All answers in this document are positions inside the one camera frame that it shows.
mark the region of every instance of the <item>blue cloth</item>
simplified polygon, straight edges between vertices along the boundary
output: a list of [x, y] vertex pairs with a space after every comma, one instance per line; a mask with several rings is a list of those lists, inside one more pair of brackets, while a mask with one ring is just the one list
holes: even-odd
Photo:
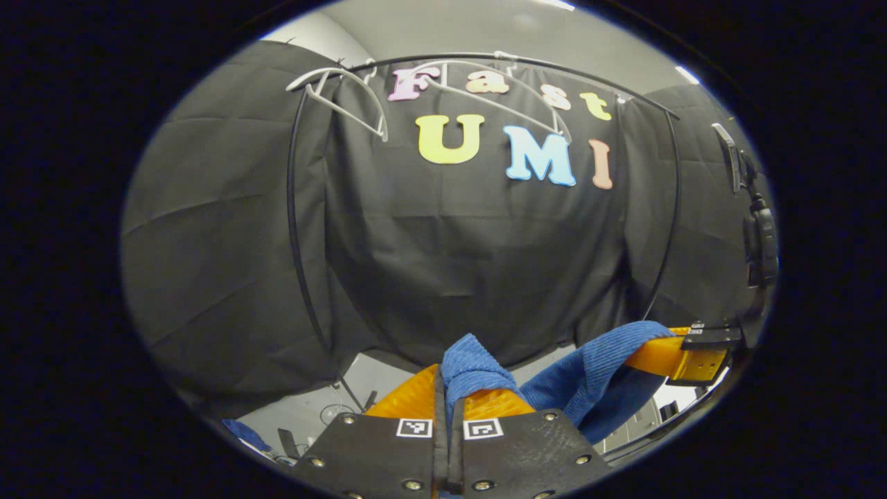
[[638, 412], [665, 380], [626, 367], [625, 360], [647, 341], [673, 336], [658, 322], [630, 322], [558, 360], [524, 384], [521, 393], [536, 410], [562, 410], [596, 444]]
[[520, 394], [514, 376], [499, 366], [496, 359], [468, 333], [452, 344], [443, 354], [440, 366], [443, 378], [443, 393], [446, 401], [446, 426], [452, 426], [452, 410], [456, 400], [471, 395], [478, 390], [504, 388]]
[[258, 433], [256, 433], [255, 431], [253, 431], [252, 428], [246, 426], [240, 421], [237, 421], [236, 419], [223, 419], [222, 423], [225, 425], [226, 428], [231, 430], [231, 433], [234, 433], [237, 438], [244, 440], [249, 445], [263, 452], [268, 452], [269, 450], [271, 450], [271, 446], [266, 444]]

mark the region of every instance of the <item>blue letter m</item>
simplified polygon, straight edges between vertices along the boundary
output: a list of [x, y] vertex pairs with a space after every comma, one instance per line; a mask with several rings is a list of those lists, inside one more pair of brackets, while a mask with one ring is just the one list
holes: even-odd
[[574, 186], [576, 179], [569, 169], [567, 156], [567, 140], [555, 133], [549, 134], [545, 144], [539, 148], [536, 140], [527, 129], [520, 126], [507, 126], [502, 129], [511, 139], [511, 166], [505, 171], [509, 178], [529, 180], [530, 170], [527, 162], [536, 172], [536, 178], [543, 180], [548, 173], [548, 165], [552, 165], [548, 179], [559, 186]]

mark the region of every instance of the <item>foam letter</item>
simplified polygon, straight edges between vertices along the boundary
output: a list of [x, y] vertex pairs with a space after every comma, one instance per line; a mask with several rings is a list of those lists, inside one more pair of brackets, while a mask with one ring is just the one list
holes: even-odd
[[505, 93], [510, 88], [505, 83], [505, 78], [495, 71], [476, 71], [468, 75], [470, 80], [465, 88], [472, 93]]
[[609, 146], [599, 140], [589, 140], [588, 145], [594, 151], [594, 178], [592, 183], [601, 189], [612, 189], [613, 180], [609, 177]]
[[466, 162], [475, 157], [481, 147], [481, 115], [459, 115], [456, 121], [462, 123], [462, 145], [455, 149], [444, 147], [444, 125], [450, 121], [447, 116], [428, 115], [416, 118], [419, 125], [419, 154], [437, 164]]
[[424, 69], [420, 69], [413, 73], [412, 76], [408, 76], [412, 69], [398, 69], [397, 71], [392, 71], [392, 73], [397, 76], [397, 82], [394, 85], [394, 91], [389, 95], [389, 100], [415, 100], [419, 98], [419, 93], [416, 91], [416, 87], [419, 87], [419, 90], [425, 90], [428, 88], [428, 82], [425, 81], [425, 75], [433, 76], [437, 78], [441, 75], [441, 69], [439, 67], [426, 67]]
[[530, 132], [523, 127], [507, 126], [502, 131], [511, 139], [511, 166], [505, 171], [509, 178], [529, 180], [531, 175], [527, 169], [527, 162], [530, 162], [530, 167], [539, 180], [546, 177], [548, 165], [551, 164], [548, 180], [559, 186], [576, 184], [573, 172], [569, 169], [567, 140], [564, 137], [550, 133], [546, 137], [545, 144], [539, 148], [539, 144]]
[[567, 98], [567, 92], [555, 87], [554, 85], [544, 84], [539, 87], [544, 94], [542, 99], [547, 102], [551, 107], [557, 107], [558, 109], [563, 109], [564, 111], [569, 111], [572, 104], [569, 103]]
[[591, 92], [580, 93], [579, 97], [585, 99], [585, 104], [588, 104], [588, 110], [595, 118], [600, 118], [601, 120], [608, 122], [613, 117], [604, 111], [604, 107], [607, 106], [607, 101], [598, 97], [598, 94]]

